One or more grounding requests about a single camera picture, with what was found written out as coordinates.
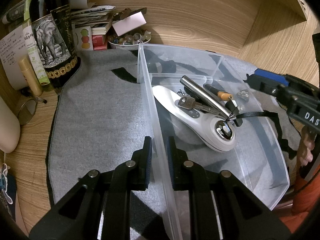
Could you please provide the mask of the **person's right hand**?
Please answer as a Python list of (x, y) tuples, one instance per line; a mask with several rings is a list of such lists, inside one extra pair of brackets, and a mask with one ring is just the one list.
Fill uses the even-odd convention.
[(308, 165), (313, 161), (313, 155), (311, 151), (315, 147), (314, 136), (309, 132), (305, 126), (302, 129), (301, 140), (297, 150), (297, 164), (299, 167)]

